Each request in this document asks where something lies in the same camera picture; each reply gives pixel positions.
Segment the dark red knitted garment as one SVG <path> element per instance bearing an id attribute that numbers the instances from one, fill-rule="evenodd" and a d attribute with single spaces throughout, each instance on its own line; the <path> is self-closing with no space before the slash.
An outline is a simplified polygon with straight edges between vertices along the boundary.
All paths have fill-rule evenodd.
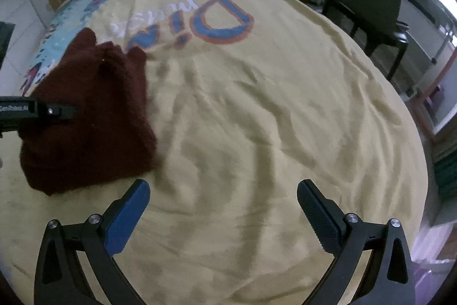
<path id="1" fill-rule="evenodd" d="M 73 118 L 18 132 L 20 164 L 47 195 L 139 176 L 155 166 L 157 138 L 147 115 L 147 55 L 97 43 L 84 28 L 31 96 L 74 108 Z"/>

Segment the yellow cartoon print bedsheet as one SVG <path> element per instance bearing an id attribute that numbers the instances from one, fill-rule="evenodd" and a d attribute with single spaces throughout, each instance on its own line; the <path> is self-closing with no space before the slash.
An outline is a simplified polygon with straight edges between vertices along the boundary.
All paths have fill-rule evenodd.
<path id="1" fill-rule="evenodd" d="M 147 54 L 157 168 L 116 258 L 147 304 L 300 304 L 332 258 L 296 197 L 418 234 L 428 187 L 407 107 L 298 0 L 70 0 L 12 87 L 30 94 L 84 27 Z"/>

